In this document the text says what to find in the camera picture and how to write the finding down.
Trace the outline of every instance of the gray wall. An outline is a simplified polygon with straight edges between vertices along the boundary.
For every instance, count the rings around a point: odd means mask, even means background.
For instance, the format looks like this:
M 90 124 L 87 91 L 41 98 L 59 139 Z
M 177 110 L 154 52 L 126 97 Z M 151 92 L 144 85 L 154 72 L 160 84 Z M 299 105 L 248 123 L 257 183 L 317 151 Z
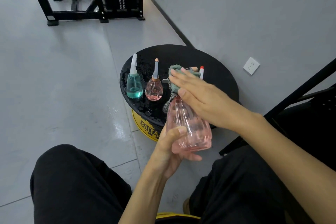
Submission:
M 336 57 L 335 0 L 156 1 L 231 71 L 253 111 L 265 114 Z M 261 64 L 253 76 L 243 70 L 249 57 Z M 334 82 L 335 74 L 318 88 Z

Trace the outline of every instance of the black baseboard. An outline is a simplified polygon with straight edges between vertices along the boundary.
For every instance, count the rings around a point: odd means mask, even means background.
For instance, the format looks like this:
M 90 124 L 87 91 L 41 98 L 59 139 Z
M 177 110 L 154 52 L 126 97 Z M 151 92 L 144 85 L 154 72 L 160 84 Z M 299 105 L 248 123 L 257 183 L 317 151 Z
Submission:
M 151 0 L 153 4 L 156 6 L 156 8 L 160 11 L 160 13 L 165 17 L 165 19 L 168 21 L 170 26 L 175 30 L 175 32 L 178 34 L 178 36 L 181 38 L 181 40 L 185 43 L 186 46 L 194 48 L 194 46 L 191 44 L 191 42 L 186 38 L 186 36 L 182 33 L 182 31 L 179 30 L 179 28 L 175 25 L 175 23 L 169 18 L 169 16 L 165 13 L 164 10 L 162 10 L 161 6 L 155 1 Z

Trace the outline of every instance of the person's left hand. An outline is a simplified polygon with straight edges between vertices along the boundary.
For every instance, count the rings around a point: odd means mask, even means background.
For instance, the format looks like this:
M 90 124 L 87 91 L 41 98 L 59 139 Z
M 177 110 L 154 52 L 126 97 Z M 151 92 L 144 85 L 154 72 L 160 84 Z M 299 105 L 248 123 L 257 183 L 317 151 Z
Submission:
M 179 167 L 181 161 L 188 160 L 200 161 L 202 157 L 192 152 L 181 152 L 174 154 L 171 151 L 173 143 L 183 137 L 187 132 L 186 127 L 176 127 L 166 132 L 166 125 L 163 127 L 157 145 L 150 157 L 148 164 L 155 172 L 160 172 L 166 179 L 170 178 Z

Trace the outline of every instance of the microfiber cloth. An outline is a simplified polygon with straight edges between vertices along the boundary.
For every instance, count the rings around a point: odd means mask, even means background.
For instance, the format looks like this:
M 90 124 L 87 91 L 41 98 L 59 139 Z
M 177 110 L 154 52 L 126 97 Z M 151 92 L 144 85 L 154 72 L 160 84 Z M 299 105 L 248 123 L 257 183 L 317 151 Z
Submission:
M 176 72 L 178 73 L 181 73 L 181 74 L 184 74 L 182 71 L 181 71 L 181 66 L 180 65 L 172 65 L 170 66 L 169 70 L 168 70 L 168 74 L 171 75 L 171 72 L 170 70 L 171 69 L 174 69 Z M 193 75 L 197 76 L 197 77 L 201 77 L 201 74 L 198 73 L 198 72 L 194 72 L 192 71 L 191 69 L 189 70 L 190 73 L 192 73 Z M 169 83 L 169 89 L 170 89 L 170 98 L 169 100 L 167 101 L 167 103 L 165 103 L 165 105 L 163 106 L 163 112 L 164 113 L 167 113 L 168 112 L 168 108 L 169 108 L 169 104 L 171 101 L 173 101 L 173 99 L 178 95 L 177 92 L 178 90 L 180 89 L 179 86 L 173 84 L 169 79 L 168 79 L 168 83 Z

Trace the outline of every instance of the spray nozzle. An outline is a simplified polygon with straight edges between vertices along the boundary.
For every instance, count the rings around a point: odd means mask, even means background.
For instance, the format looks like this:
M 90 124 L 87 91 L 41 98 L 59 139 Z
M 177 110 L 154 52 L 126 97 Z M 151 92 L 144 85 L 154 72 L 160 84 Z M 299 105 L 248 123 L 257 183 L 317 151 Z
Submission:
M 131 63 L 131 70 L 129 71 L 130 74 L 137 74 L 137 54 L 134 53 L 132 57 L 132 63 Z
M 154 68 L 154 73 L 153 73 L 153 78 L 157 79 L 158 76 L 158 68 L 159 68 L 159 59 L 155 59 L 155 68 Z

